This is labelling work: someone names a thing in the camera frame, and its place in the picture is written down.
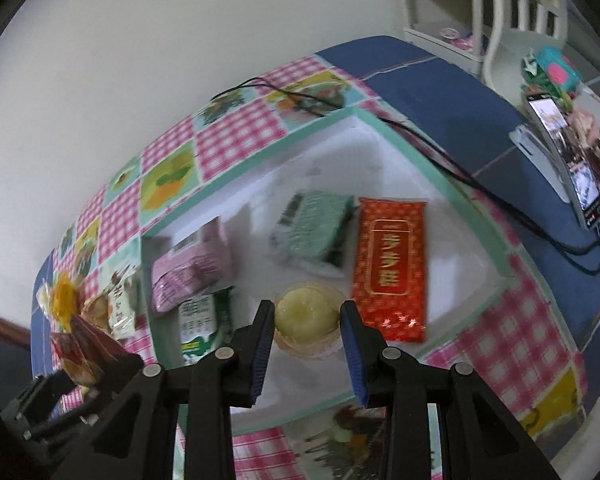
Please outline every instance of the phone screen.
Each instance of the phone screen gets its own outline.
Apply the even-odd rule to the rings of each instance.
[[[553,99],[530,100],[529,105],[549,132],[560,157],[569,170],[580,208],[586,211],[600,196],[600,192],[580,145],[573,137],[573,130],[568,128],[567,121]]]

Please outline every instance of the tray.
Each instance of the tray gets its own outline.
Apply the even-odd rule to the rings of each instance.
[[[250,323],[261,299],[273,300],[291,284],[316,279],[277,264],[267,251],[267,237],[286,202],[296,190],[311,188],[428,202],[427,341],[401,344],[415,356],[453,337],[509,283],[505,248],[491,223],[413,146],[373,115],[353,107],[289,134],[194,195],[177,218],[143,241],[144,272],[150,272],[152,261],[169,247],[220,216],[237,268],[234,324]],[[347,298],[356,240],[356,229],[351,229],[346,277],[328,280]],[[150,312],[149,322],[158,361],[167,368],[181,366],[177,312],[162,317]],[[351,396],[342,350],[323,360],[300,360],[274,344],[256,405],[232,411],[234,434],[278,426]],[[184,417],[182,409],[181,423]]]

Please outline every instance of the wooden baseboard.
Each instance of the wooden baseboard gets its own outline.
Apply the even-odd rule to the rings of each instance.
[[[0,318],[0,339],[30,350],[31,333],[26,328]]]

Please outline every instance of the white wall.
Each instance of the white wall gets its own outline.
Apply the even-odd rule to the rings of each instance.
[[[0,38],[0,316],[85,202],[216,92],[344,41],[398,0],[27,0]]]

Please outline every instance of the red and yellow wrapper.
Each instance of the red and yellow wrapper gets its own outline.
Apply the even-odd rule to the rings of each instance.
[[[360,198],[353,299],[362,321],[387,341],[425,338],[425,202]]]

